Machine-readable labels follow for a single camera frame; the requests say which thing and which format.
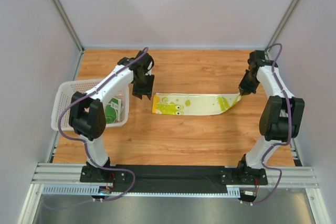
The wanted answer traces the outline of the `aluminium front rail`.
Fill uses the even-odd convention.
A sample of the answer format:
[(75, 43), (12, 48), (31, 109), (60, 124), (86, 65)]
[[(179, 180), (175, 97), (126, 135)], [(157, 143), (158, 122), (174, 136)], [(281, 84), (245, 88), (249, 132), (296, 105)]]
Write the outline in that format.
[[(39, 163), (32, 184), (79, 184), (84, 164)], [(279, 188), (319, 188), (313, 168), (280, 167), (282, 170)]]

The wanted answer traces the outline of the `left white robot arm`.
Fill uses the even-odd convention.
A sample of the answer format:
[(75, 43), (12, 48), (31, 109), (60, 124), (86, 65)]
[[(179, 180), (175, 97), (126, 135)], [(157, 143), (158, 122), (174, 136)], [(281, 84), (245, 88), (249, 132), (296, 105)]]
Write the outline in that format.
[(115, 175), (125, 174), (126, 169), (114, 168), (104, 148), (102, 134), (106, 129), (105, 107), (123, 88), (133, 85), (132, 95), (141, 99), (152, 96), (154, 60), (147, 49), (136, 57), (124, 57), (114, 70), (97, 86), (86, 92), (75, 92), (68, 107), (69, 125), (83, 142), (87, 154), (86, 165), (81, 171), (81, 182), (110, 183)]

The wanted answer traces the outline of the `lime yellow towel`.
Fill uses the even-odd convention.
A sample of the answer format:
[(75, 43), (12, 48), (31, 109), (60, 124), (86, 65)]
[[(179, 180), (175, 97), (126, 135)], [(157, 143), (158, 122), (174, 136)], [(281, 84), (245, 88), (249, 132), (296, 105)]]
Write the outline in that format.
[(153, 97), (152, 113), (184, 116), (218, 115), (232, 108), (241, 98), (239, 93), (156, 93)]

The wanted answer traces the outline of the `right aluminium frame post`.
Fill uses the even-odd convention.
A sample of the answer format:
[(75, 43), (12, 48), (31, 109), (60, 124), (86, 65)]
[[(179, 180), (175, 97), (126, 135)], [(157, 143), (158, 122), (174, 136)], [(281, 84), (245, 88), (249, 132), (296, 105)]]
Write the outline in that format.
[(286, 27), (286, 24), (288, 21), (290, 21), (293, 13), (297, 9), (299, 3), (301, 0), (291, 0), (290, 4), (288, 5), (285, 13), (283, 14), (278, 26), (276, 27), (273, 35), (271, 36), (265, 50), (267, 50), (271, 45), (276, 43), (276, 40), (280, 37), (281, 33), (283, 32), (284, 28)]

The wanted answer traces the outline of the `white perforated plastic basket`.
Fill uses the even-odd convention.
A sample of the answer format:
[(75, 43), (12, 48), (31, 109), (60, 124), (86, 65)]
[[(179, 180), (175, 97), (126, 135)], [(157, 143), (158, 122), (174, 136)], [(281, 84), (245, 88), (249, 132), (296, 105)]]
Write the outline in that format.
[[(68, 81), (62, 83), (57, 91), (55, 102), (53, 106), (53, 111), (51, 115), (51, 128), (55, 131), (58, 130), (58, 119), (61, 113), (71, 104), (71, 98), (75, 92), (84, 93), (91, 88), (97, 86), (102, 80), (101, 79), (91, 79), (91, 80), (76, 80)], [(129, 114), (129, 87), (122, 88), (114, 98), (122, 100), (123, 111), (121, 113), (121, 120), (117, 123), (106, 124), (107, 128), (110, 127), (121, 127), (128, 120)]]

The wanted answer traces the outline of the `aluminium frame post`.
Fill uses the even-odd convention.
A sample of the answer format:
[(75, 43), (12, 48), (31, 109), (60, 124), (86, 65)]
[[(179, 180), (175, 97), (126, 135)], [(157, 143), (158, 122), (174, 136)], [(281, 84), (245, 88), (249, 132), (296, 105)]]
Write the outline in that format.
[(288, 21), (290, 21), (293, 13), (297, 9), (299, 3), (301, 0), (291, 0), (290, 4), (288, 5), (285, 13), (283, 14), (278, 26), (276, 27), (273, 35), (271, 36), (265, 50), (267, 50), (271, 45), (276, 43), (276, 40), (280, 37), (281, 33), (283, 32), (284, 28), (286, 27), (286, 24)]
[(77, 35), (68, 15), (66, 14), (66, 11), (61, 3), (60, 0), (51, 0), (53, 5), (55, 6), (61, 20), (63, 21), (63, 23), (65, 24), (70, 37), (72, 38), (73, 42), (75, 43), (76, 47), (79, 49), (79, 51), (82, 53), (84, 52), (85, 48), (83, 46), (83, 44), (81, 43), (79, 36)]

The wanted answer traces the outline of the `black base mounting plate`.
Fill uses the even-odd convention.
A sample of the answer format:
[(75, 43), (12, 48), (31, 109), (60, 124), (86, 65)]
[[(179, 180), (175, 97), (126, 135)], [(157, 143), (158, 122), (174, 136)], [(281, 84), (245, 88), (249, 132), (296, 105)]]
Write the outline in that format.
[(117, 171), (107, 171), (86, 164), (80, 182), (113, 183), (113, 189), (125, 191), (132, 183), (132, 193), (226, 193), (227, 185), (267, 185), (266, 171), (253, 168), (224, 166), (116, 165)]

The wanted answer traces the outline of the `left aluminium frame post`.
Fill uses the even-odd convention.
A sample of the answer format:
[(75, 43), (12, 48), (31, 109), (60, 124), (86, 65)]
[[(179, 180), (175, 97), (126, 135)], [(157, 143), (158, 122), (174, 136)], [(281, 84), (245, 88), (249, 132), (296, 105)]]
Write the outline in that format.
[(84, 52), (85, 48), (83, 46), (83, 44), (81, 43), (79, 36), (77, 35), (68, 15), (66, 14), (66, 11), (61, 3), (60, 0), (51, 0), (53, 5), (55, 6), (61, 20), (63, 21), (63, 23), (65, 24), (70, 37), (72, 38), (73, 42), (75, 43), (76, 47), (79, 49), (79, 51), (82, 53)]

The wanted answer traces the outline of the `green dinosaur pattern towel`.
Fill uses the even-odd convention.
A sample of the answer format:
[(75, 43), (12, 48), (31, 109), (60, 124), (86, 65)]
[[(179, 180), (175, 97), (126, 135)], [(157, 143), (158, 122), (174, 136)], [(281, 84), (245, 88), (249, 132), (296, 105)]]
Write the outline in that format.
[(112, 98), (104, 109), (106, 123), (112, 124), (119, 122), (121, 120), (122, 111), (122, 100), (118, 98)]

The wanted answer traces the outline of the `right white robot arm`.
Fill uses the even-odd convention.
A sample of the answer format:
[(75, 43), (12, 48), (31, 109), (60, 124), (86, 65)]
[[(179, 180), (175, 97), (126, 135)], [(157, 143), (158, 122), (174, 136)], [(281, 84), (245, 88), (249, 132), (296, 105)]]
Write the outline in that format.
[(274, 152), (298, 135), (305, 102), (288, 90), (277, 63), (266, 59), (265, 51), (252, 51), (247, 62), (248, 69), (239, 84), (240, 94), (256, 93), (258, 86), (262, 86), (268, 98), (259, 120), (260, 138), (237, 165), (239, 179), (254, 182), (266, 176), (267, 162)]

